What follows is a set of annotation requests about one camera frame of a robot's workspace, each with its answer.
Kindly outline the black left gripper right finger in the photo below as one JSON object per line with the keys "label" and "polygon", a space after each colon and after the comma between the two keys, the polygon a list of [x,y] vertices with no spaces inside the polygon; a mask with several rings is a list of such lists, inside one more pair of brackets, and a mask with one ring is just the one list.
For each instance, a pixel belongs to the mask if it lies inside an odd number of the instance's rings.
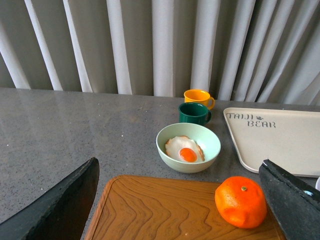
{"label": "black left gripper right finger", "polygon": [[269,159],[258,170],[261,188],[288,240],[320,238],[320,191]]}

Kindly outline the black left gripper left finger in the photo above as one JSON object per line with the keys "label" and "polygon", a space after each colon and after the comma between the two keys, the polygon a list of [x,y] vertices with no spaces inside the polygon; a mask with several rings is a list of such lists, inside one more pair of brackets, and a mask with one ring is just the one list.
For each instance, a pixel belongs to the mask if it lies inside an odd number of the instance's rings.
{"label": "black left gripper left finger", "polygon": [[2,240],[79,240],[100,176],[92,157],[54,187],[0,224]]}

